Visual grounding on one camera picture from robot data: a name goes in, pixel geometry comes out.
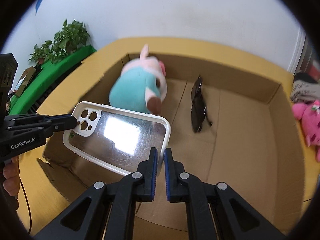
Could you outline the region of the operator left hand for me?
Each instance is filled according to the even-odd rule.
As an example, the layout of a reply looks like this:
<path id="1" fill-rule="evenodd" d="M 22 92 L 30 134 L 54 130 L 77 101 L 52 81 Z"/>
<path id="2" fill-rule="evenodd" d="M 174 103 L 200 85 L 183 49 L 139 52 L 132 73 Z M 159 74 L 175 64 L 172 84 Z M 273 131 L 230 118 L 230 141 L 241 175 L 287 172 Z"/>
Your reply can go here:
<path id="1" fill-rule="evenodd" d="M 3 187 L 10 196 L 18 195 L 20 191 L 20 168 L 19 157 L 13 157 L 11 163 L 8 163 L 3 168 L 3 176 L 5 181 Z"/>

